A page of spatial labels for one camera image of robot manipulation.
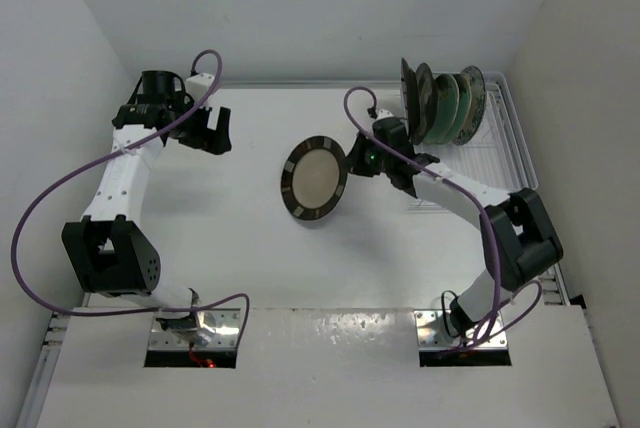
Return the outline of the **grey rim plate front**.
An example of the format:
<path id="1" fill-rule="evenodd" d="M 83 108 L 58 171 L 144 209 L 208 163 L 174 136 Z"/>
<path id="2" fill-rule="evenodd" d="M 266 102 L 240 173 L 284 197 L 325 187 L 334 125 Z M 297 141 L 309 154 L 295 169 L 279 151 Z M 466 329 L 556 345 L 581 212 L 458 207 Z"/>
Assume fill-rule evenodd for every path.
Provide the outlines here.
<path id="1" fill-rule="evenodd" d="M 431 131 L 437 111 L 437 89 L 430 66 L 423 62 L 416 70 L 418 88 L 418 127 L 412 135 L 412 142 L 418 145 Z"/>

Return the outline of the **grey rim beige plate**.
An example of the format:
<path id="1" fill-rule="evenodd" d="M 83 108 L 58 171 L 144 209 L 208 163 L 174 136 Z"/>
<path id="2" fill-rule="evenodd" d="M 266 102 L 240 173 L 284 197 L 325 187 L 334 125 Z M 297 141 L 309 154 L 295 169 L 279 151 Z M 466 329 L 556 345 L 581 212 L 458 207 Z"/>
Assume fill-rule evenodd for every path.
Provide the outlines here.
<path id="1" fill-rule="evenodd" d="M 407 115 L 409 135 L 414 137 L 420 127 L 419 90 L 415 71 L 405 58 L 401 59 L 402 99 Z"/>

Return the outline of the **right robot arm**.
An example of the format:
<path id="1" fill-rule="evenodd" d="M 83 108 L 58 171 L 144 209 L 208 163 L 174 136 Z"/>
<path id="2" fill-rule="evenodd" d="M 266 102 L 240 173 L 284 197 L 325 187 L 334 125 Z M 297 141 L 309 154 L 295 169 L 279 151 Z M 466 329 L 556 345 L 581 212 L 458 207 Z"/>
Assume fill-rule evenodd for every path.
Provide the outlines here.
<path id="1" fill-rule="evenodd" d="M 415 152 L 403 122 L 394 116 L 378 119 L 371 130 L 360 128 L 347 160 L 352 174 L 384 174 L 396 189 L 445 208 L 480 233 L 485 268 L 443 317 L 452 339 L 476 326 L 490 329 L 500 308 L 564 256 L 536 190 L 493 188 L 435 156 Z"/>

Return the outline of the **brown patterned rim plate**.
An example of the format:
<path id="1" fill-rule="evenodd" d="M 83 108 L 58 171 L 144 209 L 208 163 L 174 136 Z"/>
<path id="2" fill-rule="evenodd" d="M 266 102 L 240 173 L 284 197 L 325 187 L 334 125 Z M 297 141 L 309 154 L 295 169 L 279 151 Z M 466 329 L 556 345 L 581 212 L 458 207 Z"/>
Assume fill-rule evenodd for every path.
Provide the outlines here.
<path id="1" fill-rule="evenodd" d="M 285 160 L 280 193 L 294 218 L 317 221 L 337 206 L 346 182 L 343 149 L 334 139 L 316 135 L 297 144 Z"/>

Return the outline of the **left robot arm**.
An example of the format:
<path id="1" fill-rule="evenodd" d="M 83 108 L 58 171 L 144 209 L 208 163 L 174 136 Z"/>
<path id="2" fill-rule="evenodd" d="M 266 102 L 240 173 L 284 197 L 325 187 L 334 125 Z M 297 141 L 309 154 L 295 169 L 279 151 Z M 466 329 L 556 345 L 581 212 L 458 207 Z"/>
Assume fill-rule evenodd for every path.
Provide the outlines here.
<path id="1" fill-rule="evenodd" d="M 214 318 L 196 312 L 192 288 L 163 276 L 161 259 L 140 228 L 141 210 L 154 164 L 168 140 L 213 155 L 231 149 L 231 112 L 222 107 L 215 127 L 207 102 L 215 76 L 193 73 L 187 80 L 169 71 L 142 73 L 133 95 L 112 121 L 111 152 L 93 200 L 80 221 L 68 222 L 62 242 L 81 288 L 105 298 L 123 298 L 156 310 L 160 327 L 191 345 L 215 336 Z"/>

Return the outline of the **teal flower plate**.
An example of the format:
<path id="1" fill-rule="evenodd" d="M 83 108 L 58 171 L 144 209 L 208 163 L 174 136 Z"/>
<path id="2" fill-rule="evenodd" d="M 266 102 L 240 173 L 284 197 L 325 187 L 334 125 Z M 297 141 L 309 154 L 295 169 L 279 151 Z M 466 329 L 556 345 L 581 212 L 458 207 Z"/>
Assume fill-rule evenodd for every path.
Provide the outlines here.
<path id="1" fill-rule="evenodd" d="M 426 144 L 440 143 L 456 118 L 459 103 L 459 88 L 452 74 L 441 74 L 436 80 L 437 113 L 433 126 L 424 138 Z"/>
<path id="2" fill-rule="evenodd" d="M 456 117 L 448 133 L 449 142 L 452 142 L 464 127 L 470 111 L 472 97 L 471 87 L 467 77 L 463 74 L 454 74 L 454 79 L 458 86 L 459 97 Z"/>

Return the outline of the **blue floral white plate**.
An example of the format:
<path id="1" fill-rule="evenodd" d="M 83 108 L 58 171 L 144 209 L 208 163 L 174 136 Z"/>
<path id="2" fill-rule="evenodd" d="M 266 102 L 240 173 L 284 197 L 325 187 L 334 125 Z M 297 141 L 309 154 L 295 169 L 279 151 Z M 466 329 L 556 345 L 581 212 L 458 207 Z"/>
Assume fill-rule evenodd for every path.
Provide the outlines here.
<path id="1" fill-rule="evenodd" d="M 471 104 L 465 123 L 453 140 L 457 146 L 469 143 L 475 136 L 482 123 L 486 106 L 486 86 L 482 71 L 477 66 L 470 65 L 464 68 L 461 74 L 469 82 Z"/>

